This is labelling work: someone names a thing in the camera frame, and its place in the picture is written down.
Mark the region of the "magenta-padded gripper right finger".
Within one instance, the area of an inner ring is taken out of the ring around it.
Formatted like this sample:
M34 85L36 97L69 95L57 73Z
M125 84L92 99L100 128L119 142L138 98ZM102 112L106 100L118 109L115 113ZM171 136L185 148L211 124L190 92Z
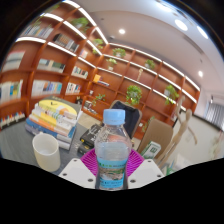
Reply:
M146 186L163 177L163 173L152 159L144 159L132 150L126 166L127 188L135 189Z

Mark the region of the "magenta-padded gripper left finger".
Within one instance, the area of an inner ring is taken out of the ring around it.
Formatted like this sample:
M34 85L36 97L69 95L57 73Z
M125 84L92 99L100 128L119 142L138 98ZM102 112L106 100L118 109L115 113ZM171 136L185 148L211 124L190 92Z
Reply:
M98 165L95 150L91 149L81 158L72 158L59 176L78 186L94 189L96 187Z

